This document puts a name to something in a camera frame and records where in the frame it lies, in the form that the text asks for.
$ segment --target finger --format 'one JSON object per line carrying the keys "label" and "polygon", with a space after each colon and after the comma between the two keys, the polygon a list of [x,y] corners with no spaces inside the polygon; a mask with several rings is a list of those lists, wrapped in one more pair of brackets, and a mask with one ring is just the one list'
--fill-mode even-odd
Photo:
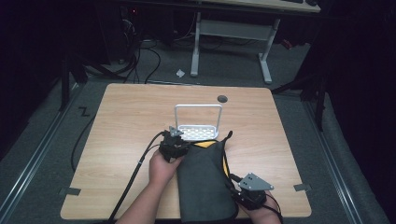
{"label": "finger", "polygon": [[160,150],[157,149],[157,150],[154,151],[154,153],[152,154],[152,156],[153,156],[153,157],[154,157],[154,156],[157,156],[157,155],[160,154],[160,153],[161,153]]}
{"label": "finger", "polygon": [[179,166],[180,163],[183,161],[184,156],[177,158],[174,162],[172,162],[175,166]]}

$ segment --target black bag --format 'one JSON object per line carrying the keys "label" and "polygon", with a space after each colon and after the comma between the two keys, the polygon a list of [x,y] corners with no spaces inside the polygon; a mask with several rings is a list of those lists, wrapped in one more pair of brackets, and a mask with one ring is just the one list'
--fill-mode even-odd
{"label": "black bag", "polygon": [[233,200],[225,156],[225,143],[207,140],[194,142],[177,168],[180,215],[183,223],[230,223],[238,215]]}

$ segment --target dark background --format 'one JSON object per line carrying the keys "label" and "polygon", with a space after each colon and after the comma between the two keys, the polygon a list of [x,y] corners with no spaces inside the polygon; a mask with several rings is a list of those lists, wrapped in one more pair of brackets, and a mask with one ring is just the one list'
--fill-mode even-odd
{"label": "dark background", "polygon": [[[396,222],[391,185],[396,176],[395,1],[329,0],[319,5],[323,15],[353,16],[352,20],[326,26],[313,21],[296,26],[283,20],[276,42],[312,44],[297,79],[328,75],[326,90],[350,150],[389,220]],[[70,48],[97,63],[124,57],[125,47],[114,45],[123,41],[118,12],[111,7],[114,10],[107,15],[103,10],[98,14],[100,8],[71,2],[67,6],[45,1],[1,3],[1,158],[59,79]],[[146,32],[165,43],[172,43],[174,29],[182,34],[189,28],[180,18],[191,18],[191,13],[145,11]],[[301,89],[315,84],[305,83]]]}

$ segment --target desk leg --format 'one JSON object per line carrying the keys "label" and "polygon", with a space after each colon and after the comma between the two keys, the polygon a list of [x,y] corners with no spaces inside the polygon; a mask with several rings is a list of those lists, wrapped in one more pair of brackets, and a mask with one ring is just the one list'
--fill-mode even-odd
{"label": "desk leg", "polygon": [[267,45],[265,46],[264,53],[259,54],[260,65],[262,66],[262,75],[264,76],[264,82],[267,84],[272,83],[271,74],[270,74],[270,71],[268,69],[268,64],[267,64],[267,56],[268,56],[268,53],[270,52],[271,46],[274,42],[274,38],[275,38],[277,27],[279,26],[279,23],[280,23],[280,19],[276,19],[274,22],[274,25],[271,29],[271,33],[268,37]]}
{"label": "desk leg", "polygon": [[191,62],[192,77],[198,76],[200,34],[201,34],[201,12],[197,12],[197,22],[195,24],[195,44],[194,44],[194,52],[192,53],[192,62]]}

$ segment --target cable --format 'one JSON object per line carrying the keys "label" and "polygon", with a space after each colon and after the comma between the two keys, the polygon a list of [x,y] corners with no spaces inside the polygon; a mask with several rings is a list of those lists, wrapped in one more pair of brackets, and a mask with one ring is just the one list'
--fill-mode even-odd
{"label": "cable", "polygon": [[192,27],[195,24],[196,16],[197,16],[197,13],[195,12],[194,15],[192,16],[192,22],[191,22],[191,26],[190,26],[189,31],[184,36],[182,36],[181,38],[175,39],[174,41],[178,41],[178,40],[182,40],[182,39],[190,38],[190,37],[194,36],[194,35],[190,35],[190,33],[191,33],[191,30],[192,30]]}
{"label": "cable", "polygon": [[230,41],[230,40],[227,40],[227,39],[223,39],[223,41],[224,41],[224,43],[237,45],[237,46],[245,46],[245,45],[254,44],[254,43],[259,42],[259,40],[255,40],[255,39],[246,40],[246,42],[244,42],[244,43],[237,43],[237,42]]}
{"label": "cable", "polygon": [[157,66],[156,66],[156,67],[154,68],[154,70],[153,70],[150,74],[148,74],[148,76],[146,77],[145,84],[148,84],[148,80],[149,80],[149,78],[151,77],[151,75],[152,75],[155,71],[157,71],[158,67],[160,67],[161,56],[160,56],[160,54],[158,54],[157,52],[155,52],[155,51],[152,50],[152,49],[146,49],[146,50],[149,50],[149,51],[155,53],[155,54],[158,56],[158,64],[157,64]]}
{"label": "cable", "polygon": [[70,157],[70,164],[71,164],[71,166],[72,166],[73,173],[76,172],[76,167],[75,167],[75,164],[74,164],[74,156],[75,156],[75,153],[76,153],[77,145],[78,145],[79,141],[81,140],[82,135],[85,133],[85,131],[87,131],[88,127],[89,127],[90,124],[93,122],[93,120],[95,119],[95,117],[96,117],[96,115],[94,115],[94,116],[91,118],[90,122],[88,122],[87,125],[85,125],[84,129],[83,129],[82,132],[79,134],[79,137],[78,137],[76,143],[74,144],[74,147],[73,147],[73,150],[72,150],[72,155],[71,155],[71,157]]}
{"label": "cable", "polygon": [[[138,51],[138,55],[137,55],[137,63],[139,63],[139,61],[140,61],[140,55],[141,55],[141,53],[140,53],[140,47],[139,47],[139,51]],[[136,78],[137,78],[137,84],[139,84],[140,78],[139,78],[139,75],[137,74],[137,65],[136,65],[136,68],[134,69],[134,83],[136,81]]]}
{"label": "cable", "polygon": [[120,70],[117,71],[109,71],[106,68],[104,68],[102,65],[100,64],[95,64],[95,63],[88,63],[89,65],[91,65],[95,70],[97,70],[98,72],[92,71],[90,68],[88,68],[87,66],[85,66],[85,71],[89,74],[92,74],[94,76],[102,76],[102,75],[106,75],[109,77],[114,77],[117,79],[124,79],[125,77],[120,76],[120,74],[128,71],[128,70],[134,70],[134,68],[136,67],[137,61],[136,61],[136,57],[134,55],[134,51],[138,48],[137,45],[139,45],[140,47],[140,36],[142,35],[141,32],[136,32],[134,25],[128,21],[128,20],[122,20],[123,22],[126,22],[129,27],[128,30],[132,27],[133,28],[133,38],[130,38],[128,36],[128,34],[124,33],[125,37],[127,38],[127,55],[126,58],[129,58],[129,63],[121,68]]}
{"label": "cable", "polygon": [[129,76],[132,74],[132,72],[134,70],[136,71],[136,67],[137,67],[137,63],[139,62],[139,58],[136,59],[136,57],[134,56],[134,67],[131,68],[131,70],[129,71],[128,75],[123,80],[123,83],[126,83],[126,81],[128,80]]}
{"label": "cable", "polygon": [[189,47],[189,46],[191,46],[191,45],[193,45],[194,44],[194,40],[192,39],[192,40],[189,40],[190,38],[192,38],[192,37],[194,37],[194,35],[190,35],[190,36],[186,36],[185,38],[180,38],[180,39],[178,39],[177,41],[174,41],[173,43],[175,44],[175,45],[178,45],[178,46],[181,46],[181,47]]}
{"label": "cable", "polygon": [[223,38],[222,37],[219,37],[219,36],[211,36],[211,38],[209,37],[209,36],[205,36],[206,37],[206,39],[208,39],[208,40],[216,40],[216,39],[219,39],[219,43],[218,43],[218,45],[217,46],[215,46],[215,47],[213,47],[213,48],[205,48],[203,45],[202,45],[202,41],[200,42],[200,48],[201,49],[207,49],[207,50],[213,50],[213,49],[218,49],[219,47],[221,47],[222,46],[222,44],[223,44]]}
{"label": "cable", "polygon": [[120,197],[120,199],[119,199],[119,202],[117,203],[116,207],[114,208],[113,212],[111,213],[110,218],[107,220],[107,223],[113,223],[114,217],[116,216],[117,212],[119,211],[120,206],[121,206],[123,200],[125,199],[126,195],[128,194],[129,189],[131,188],[132,184],[134,183],[134,179],[136,178],[137,173],[139,172],[140,166],[142,166],[143,161],[145,160],[146,155],[148,154],[148,152],[149,152],[153,147],[158,146],[158,145],[156,145],[156,146],[153,146],[153,147],[152,147],[151,145],[152,145],[152,143],[153,143],[160,135],[164,135],[164,132],[157,133],[157,134],[152,138],[151,142],[148,144],[148,146],[147,146],[146,150],[144,151],[142,157],[140,158],[139,162],[137,163],[136,168],[134,168],[134,173],[132,174],[131,179],[129,180],[128,185],[126,186],[125,191],[122,193],[122,195],[121,195],[121,197]]}

